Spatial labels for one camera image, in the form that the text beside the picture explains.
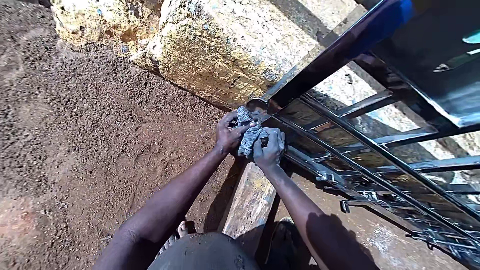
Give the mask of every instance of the rough stone wall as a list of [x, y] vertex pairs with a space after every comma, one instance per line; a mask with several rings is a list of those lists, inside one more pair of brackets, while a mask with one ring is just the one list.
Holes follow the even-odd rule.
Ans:
[[127, 0], [52, 0], [60, 38], [75, 45], [98, 42], [130, 55], [158, 33], [161, 2]]
[[262, 96], [317, 44], [261, 0], [166, 0], [158, 28], [131, 60], [229, 108]]
[[[353, 0], [52, 4], [62, 39], [114, 44], [133, 63], [231, 109], [262, 96], [356, 6]], [[336, 16], [316, 17], [324, 13]]]

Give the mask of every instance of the forearm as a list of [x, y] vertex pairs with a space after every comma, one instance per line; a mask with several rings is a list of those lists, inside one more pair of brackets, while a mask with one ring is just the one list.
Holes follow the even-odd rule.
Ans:
[[155, 192], [115, 233], [95, 269], [146, 269], [226, 156], [215, 147]]
[[313, 258], [320, 263], [320, 257], [308, 238], [306, 227], [310, 213], [324, 215], [323, 211], [298, 188], [280, 167], [274, 166], [263, 170], [263, 172], [282, 199]]
[[171, 228], [185, 217], [205, 184], [227, 153], [214, 148], [186, 171], [155, 192], [125, 227], [152, 242], [164, 242]]
[[350, 238], [347, 230], [326, 215], [278, 166], [264, 170], [315, 260], [330, 270], [378, 269]]

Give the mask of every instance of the hand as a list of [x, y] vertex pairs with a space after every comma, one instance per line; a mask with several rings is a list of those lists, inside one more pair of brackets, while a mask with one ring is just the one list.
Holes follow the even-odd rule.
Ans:
[[251, 122], [248, 125], [241, 126], [239, 128], [233, 129], [229, 128], [228, 125], [237, 119], [237, 111], [231, 111], [218, 122], [216, 125], [216, 145], [215, 148], [218, 148], [220, 153], [230, 153], [232, 150], [237, 148], [240, 144], [240, 139], [242, 135], [251, 127], [256, 126], [255, 122]]
[[285, 133], [278, 128], [264, 127], [264, 130], [268, 134], [267, 147], [262, 148], [260, 139], [253, 145], [253, 160], [262, 171], [278, 166], [285, 150]]

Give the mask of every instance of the dirt ground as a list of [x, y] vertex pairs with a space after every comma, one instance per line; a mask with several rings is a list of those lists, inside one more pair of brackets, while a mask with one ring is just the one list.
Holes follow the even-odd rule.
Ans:
[[[362, 250], [383, 270], [467, 270], [438, 249], [430, 250], [427, 244], [406, 237], [407, 233], [367, 209], [350, 207], [350, 213], [340, 210], [344, 199], [323, 192], [315, 184], [294, 173], [293, 182], [329, 215], [338, 225], [361, 246]], [[275, 220], [279, 221], [289, 213], [280, 202]]]
[[[213, 147], [224, 115], [54, 28], [49, 9], [0, 1], [0, 269], [91, 266], [155, 188]], [[200, 232], [223, 215], [214, 200], [233, 162], [188, 214]]]

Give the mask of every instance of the finger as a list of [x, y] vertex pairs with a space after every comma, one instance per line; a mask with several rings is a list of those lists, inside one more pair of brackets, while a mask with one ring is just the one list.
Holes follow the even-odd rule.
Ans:
[[250, 125], [243, 125], [239, 128], [236, 128], [237, 132], [239, 133], [239, 136], [243, 135], [250, 127]]
[[278, 136], [278, 146], [280, 149], [285, 149], [285, 133], [280, 131], [280, 135]]
[[255, 141], [255, 143], [253, 144], [253, 156], [254, 157], [259, 157], [261, 156], [263, 153], [263, 150], [262, 150], [262, 140], [261, 139], [257, 139]]
[[228, 124], [230, 122], [232, 122], [233, 120], [236, 120], [237, 118], [238, 118], [237, 111], [233, 110], [233, 111], [225, 114], [225, 116], [223, 116], [222, 120], [220, 120], [220, 122], [218, 122], [218, 124], [220, 126], [228, 127]]
[[264, 130], [268, 134], [268, 147], [278, 148], [278, 134], [280, 130], [278, 128], [269, 128]]

